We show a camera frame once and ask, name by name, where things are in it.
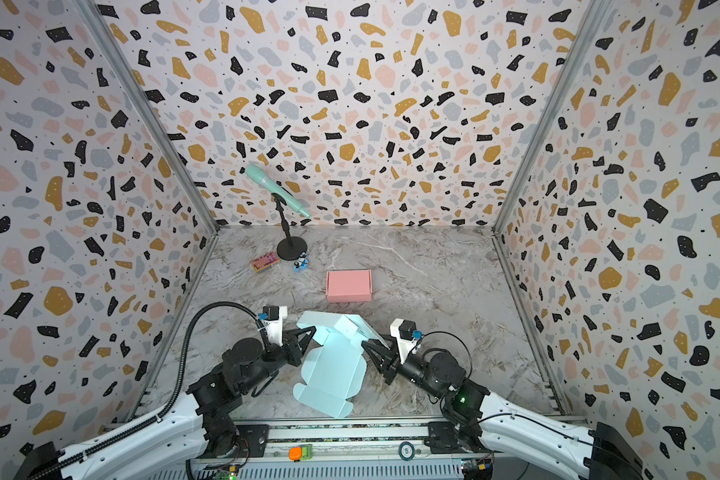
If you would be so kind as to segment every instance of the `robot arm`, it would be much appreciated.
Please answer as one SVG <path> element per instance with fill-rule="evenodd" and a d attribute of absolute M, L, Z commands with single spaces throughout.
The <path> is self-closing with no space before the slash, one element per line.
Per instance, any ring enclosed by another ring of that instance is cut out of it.
<path fill-rule="evenodd" d="M 508 452 L 570 480 L 641 478 L 642 461 L 615 429 L 572 426 L 519 407 L 470 380 L 447 350 L 435 349 L 429 361 L 417 356 L 424 335 L 410 320 L 397 319 L 390 333 L 391 348 L 363 342 L 376 370 L 388 385 L 399 374 L 440 399 L 462 448 Z"/>

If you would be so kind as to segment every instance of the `metal frame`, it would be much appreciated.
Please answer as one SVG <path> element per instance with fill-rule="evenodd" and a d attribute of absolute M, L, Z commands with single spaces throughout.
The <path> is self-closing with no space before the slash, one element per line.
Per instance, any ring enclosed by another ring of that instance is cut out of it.
<path fill-rule="evenodd" d="M 570 53 L 563 66 L 563 70 L 560 72 L 560 77 L 552 89 L 549 101 L 547 101 L 547 107 L 541 113 L 539 126 L 536 128 L 534 136 L 528 145 L 528 149 L 526 149 L 523 154 L 522 160 L 520 160 L 520 165 L 514 172 L 512 184 L 507 188 L 504 203 L 494 223 L 494 231 L 501 232 L 508 223 L 513 211 L 513 208 L 508 206 L 514 205 L 514 203 L 518 201 L 520 190 L 522 190 L 524 186 L 522 179 L 528 176 L 530 169 L 536 163 L 539 150 L 544 144 L 544 140 L 547 138 L 552 124 L 555 122 L 555 115 L 557 115 L 563 102 L 565 102 L 567 94 L 576 79 L 576 75 L 579 73 L 581 64 L 586 57 L 586 53 L 594 43 L 597 30 L 600 28 L 605 14 L 613 3 L 614 0 L 591 0 L 589 7 L 587 7 L 581 28 L 576 35 L 574 43 L 571 45 Z"/>
<path fill-rule="evenodd" d="M 99 8 L 94 0 L 70 0 L 77 14 L 83 20 L 91 35 L 94 37 L 94 43 L 98 46 L 101 56 L 109 63 L 117 80 L 123 86 L 123 90 L 133 104 L 136 112 L 144 126 L 152 135 L 152 139 L 158 148 L 163 152 L 163 156 L 168 161 L 168 165 L 173 171 L 179 184 L 184 189 L 186 196 L 189 197 L 195 213 L 200 217 L 200 221 L 208 228 L 209 232 L 215 234 L 219 230 L 219 226 L 213 219 L 210 209 L 206 202 L 200 196 L 200 191 L 195 187 L 195 182 L 190 177 L 189 172 L 184 168 L 184 164 L 176 149 L 168 140 L 168 133 L 163 128 L 163 124 L 157 117 L 157 113 L 149 106 L 144 95 L 144 91 L 136 82 L 128 61 L 125 60 L 123 52 L 117 46 L 112 33 L 106 23 L 99 14 Z"/>

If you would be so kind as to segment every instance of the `teal microphone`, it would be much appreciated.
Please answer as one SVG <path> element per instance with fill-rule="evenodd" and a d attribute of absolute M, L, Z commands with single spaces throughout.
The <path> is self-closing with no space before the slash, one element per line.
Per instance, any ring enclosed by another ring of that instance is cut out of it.
<path fill-rule="evenodd" d="M 267 177 L 267 174 L 265 174 L 264 170 L 262 170 L 261 168 L 258 168 L 254 164 L 249 163 L 246 167 L 246 174 L 248 174 L 251 180 L 256 182 L 256 184 L 268 189 L 269 193 L 278 194 L 280 197 L 282 197 L 282 199 L 288 204 L 288 206 L 293 208 L 293 211 L 307 218 L 311 216 L 307 208 L 301 205 L 301 203 L 292 195 L 290 195 L 283 187 L 280 187 L 277 182 Z"/>

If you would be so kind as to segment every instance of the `small toy figure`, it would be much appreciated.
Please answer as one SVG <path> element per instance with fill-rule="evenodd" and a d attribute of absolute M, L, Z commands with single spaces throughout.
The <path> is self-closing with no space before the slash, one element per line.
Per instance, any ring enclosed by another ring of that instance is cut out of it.
<path fill-rule="evenodd" d="M 295 272 L 299 272 L 306 269 L 308 266 L 309 260 L 307 259 L 307 252 L 302 252 L 302 254 L 298 256 L 297 261 L 293 263 L 293 270 Z"/>

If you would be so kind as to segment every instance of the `black cable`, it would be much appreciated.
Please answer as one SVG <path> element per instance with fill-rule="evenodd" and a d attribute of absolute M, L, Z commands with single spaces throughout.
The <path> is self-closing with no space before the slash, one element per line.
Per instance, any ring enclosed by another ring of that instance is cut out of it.
<path fill-rule="evenodd" d="M 186 332 L 184 333 L 184 341 L 181 346 L 181 356 L 179 358 L 179 371 L 176 374 L 176 384 L 173 387 L 173 392 L 171 393 L 170 398 L 168 399 L 168 402 L 165 404 L 162 410 L 157 413 L 156 416 L 150 416 L 147 420 L 145 420 L 142 423 L 136 424 L 130 428 L 127 428 L 123 430 L 122 432 L 118 433 L 117 435 L 110 437 L 100 443 L 97 443 L 95 446 L 92 446 L 90 448 L 86 448 L 80 453 L 77 453 L 76 455 L 73 455 L 69 458 L 66 458 L 65 460 L 58 462 L 56 465 L 48 467 L 30 477 L 29 480 L 38 480 L 39 478 L 42 478 L 46 475 L 49 475 L 51 473 L 57 472 L 61 470 L 62 468 L 65 468 L 67 466 L 72 465 L 73 463 L 82 462 L 84 459 L 86 459 L 89 456 L 92 456 L 96 452 L 108 447 L 112 446 L 115 443 L 118 443 L 120 440 L 127 438 L 129 436 L 132 436 L 136 432 L 139 432 L 143 430 L 144 428 L 152 425 L 153 423 L 157 422 L 157 419 L 160 418 L 160 420 L 163 419 L 170 410 L 173 408 L 173 405 L 176 403 L 176 400 L 179 398 L 179 395 L 181 394 L 182 390 L 182 384 L 184 382 L 184 370 L 186 368 L 186 355 L 188 351 L 190 350 L 190 338 L 192 337 L 192 331 L 195 329 L 195 324 L 197 321 L 208 311 L 211 309 L 214 309 L 218 306 L 231 306 L 234 308 L 237 308 L 238 310 L 242 310 L 243 312 L 250 315 L 251 318 L 253 318 L 254 322 L 256 323 L 256 327 L 259 329 L 259 333 L 261 333 L 262 337 L 262 343 L 264 343 L 264 348 L 266 349 L 269 346 L 269 339 L 266 335 L 266 330 L 264 330 L 264 324 L 259 320 L 259 317 L 250 311 L 250 309 L 246 306 L 240 305 L 239 303 L 235 302 L 213 302 L 208 305 L 205 305 L 203 308 L 200 309 L 199 312 L 197 312 L 194 317 L 192 317 L 192 321 L 190 321 L 190 324 L 186 327 Z"/>

